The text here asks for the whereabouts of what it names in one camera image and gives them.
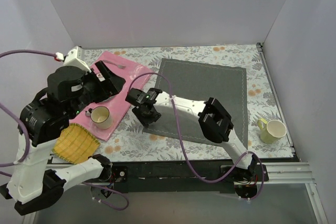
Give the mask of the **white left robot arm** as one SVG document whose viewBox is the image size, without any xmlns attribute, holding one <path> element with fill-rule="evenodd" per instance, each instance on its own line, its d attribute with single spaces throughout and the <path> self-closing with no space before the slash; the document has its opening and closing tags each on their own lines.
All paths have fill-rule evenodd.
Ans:
<svg viewBox="0 0 336 224">
<path fill-rule="evenodd" d="M 22 216 L 55 204 L 73 186 L 90 179 L 106 182 L 111 178 L 110 160 L 91 154 L 80 164 L 64 169 L 47 169 L 50 152 L 61 132 L 81 111 L 119 94 L 125 80 L 102 61 L 93 70 L 62 66 L 47 78 L 47 87 L 38 92 L 20 114 L 19 161 L 10 181 L 1 186 L 6 199 L 15 200 L 15 210 Z"/>
</svg>

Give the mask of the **grey cloth napkin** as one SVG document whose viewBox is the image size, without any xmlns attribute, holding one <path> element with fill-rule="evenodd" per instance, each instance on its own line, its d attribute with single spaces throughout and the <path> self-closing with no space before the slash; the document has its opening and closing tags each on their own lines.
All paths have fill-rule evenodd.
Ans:
<svg viewBox="0 0 336 224">
<path fill-rule="evenodd" d="M 171 83 L 177 97 L 196 101 L 216 98 L 232 117 L 234 130 L 247 147 L 248 112 L 246 69 L 219 66 L 176 59 L 162 59 L 159 74 Z M 207 140 L 200 126 L 179 116 L 182 139 L 185 141 L 220 146 Z M 172 113 L 164 113 L 161 118 L 144 128 L 143 132 L 178 138 L 176 120 Z"/>
</svg>

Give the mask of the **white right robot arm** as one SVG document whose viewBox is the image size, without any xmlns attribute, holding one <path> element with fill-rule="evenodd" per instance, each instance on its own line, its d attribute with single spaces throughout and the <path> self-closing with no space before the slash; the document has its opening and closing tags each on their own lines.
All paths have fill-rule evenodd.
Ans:
<svg viewBox="0 0 336 224">
<path fill-rule="evenodd" d="M 238 138 L 232 117 L 215 98 L 206 101 L 194 101 L 170 95 L 160 89 L 150 88 L 144 92 L 131 88 L 125 100 L 131 104 L 133 114 L 144 127 L 156 122 L 164 113 L 172 113 L 196 122 L 204 137 L 224 148 L 233 161 L 233 166 L 220 178 L 211 181 L 217 183 L 226 177 L 236 182 L 252 180 L 257 174 L 257 156 L 249 152 Z"/>
</svg>

